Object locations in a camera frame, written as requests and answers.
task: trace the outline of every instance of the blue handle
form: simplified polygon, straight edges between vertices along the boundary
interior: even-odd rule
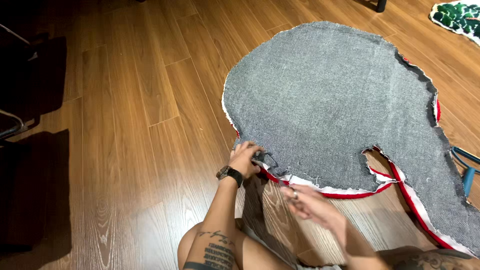
[[[475,168],[469,167],[463,175],[463,190],[465,191],[465,197],[468,197],[470,188],[473,183],[473,176],[475,176]]]

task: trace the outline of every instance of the gray shorts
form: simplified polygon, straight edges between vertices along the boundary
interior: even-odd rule
[[[269,248],[267,246],[267,244],[262,239],[260,239],[252,229],[250,229],[250,227],[248,227],[247,225],[244,225],[241,231],[244,234],[248,235],[253,240],[257,241],[258,243],[261,243],[262,245],[264,245],[266,248],[268,248],[268,250],[270,250],[273,254],[275,254],[277,257],[279,257],[280,260],[284,261],[287,265],[290,265],[295,270],[342,270],[336,264],[333,265],[333,266],[323,266],[323,267],[305,267],[305,266],[301,266],[300,264],[289,263],[284,258],[282,258],[277,252],[275,252],[274,250]]]

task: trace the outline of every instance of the blue object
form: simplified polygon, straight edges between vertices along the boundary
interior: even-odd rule
[[[470,188],[472,187],[473,183],[473,176],[475,175],[475,172],[480,173],[480,171],[466,164],[461,158],[458,157],[457,154],[460,154],[478,164],[480,164],[480,159],[477,156],[472,155],[467,151],[463,150],[462,148],[456,146],[452,147],[452,154],[460,163],[463,164],[463,166],[467,168],[465,173],[463,174],[463,190],[465,191],[465,197],[468,197],[468,195],[470,194]]]

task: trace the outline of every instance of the rug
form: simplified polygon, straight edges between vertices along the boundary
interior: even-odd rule
[[[480,0],[461,0],[435,4],[430,12],[432,22],[480,45]]]
[[[480,212],[467,203],[438,125],[437,89],[381,36],[331,22],[283,31],[246,55],[222,97],[269,177],[356,198],[398,182],[423,228],[441,245],[480,254]],[[362,154],[380,150],[396,179]]]

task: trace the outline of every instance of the knee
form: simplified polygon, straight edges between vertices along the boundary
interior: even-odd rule
[[[188,256],[188,252],[190,251],[190,247],[193,244],[193,239],[199,232],[200,228],[202,227],[203,222],[195,224],[191,229],[186,232],[180,240],[179,247],[177,250],[177,259],[179,263],[179,268],[182,269],[183,265]]]

